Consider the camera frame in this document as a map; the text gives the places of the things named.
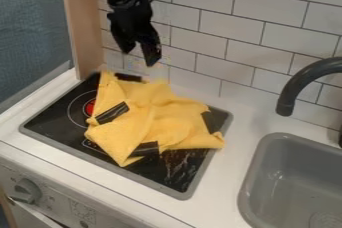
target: gray faucet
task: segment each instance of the gray faucet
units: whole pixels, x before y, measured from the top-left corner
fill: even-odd
[[[311,82],[333,73],[342,73],[342,57],[323,59],[300,70],[285,85],[276,112],[281,116],[291,116],[299,93]]]

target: tile wall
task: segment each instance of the tile wall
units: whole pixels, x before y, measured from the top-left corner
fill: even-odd
[[[153,24],[163,60],[144,66],[140,49],[123,57],[99,0],[107,65],[169,79],[274,112],[281,89],[298,70],[342,56],[342,0],[156,0]],[[327,76],[299,96],[295,118],[338,129],[342,75]]]

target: yellow cloth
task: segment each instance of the yellow cloth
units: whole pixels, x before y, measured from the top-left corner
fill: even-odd
[[[129,111],[100,125],[95,117],[125,102]],[[137,83],[102,72],[94,111],[85,136],[97,143],[121,167],[143,157],[130,158],[141,144],[157,141],[159,152],[175,149],[222,148],[220,132],[209,134],[201,114],[202,103],[177,97],[167,82]]]

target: gray sink basin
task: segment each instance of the gray sink basin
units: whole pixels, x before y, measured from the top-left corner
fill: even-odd
[[[289,134],[264,137],[238,205],[254,228],[342,228],[342,150]]]

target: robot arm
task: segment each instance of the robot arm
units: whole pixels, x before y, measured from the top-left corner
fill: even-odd
[[[151,25],[153,0],[107,0],[112,8],[107,17],[111,33],[121,51],[128,54],[140,43],[147,66],[161,58],[161,44],[157,31]]]

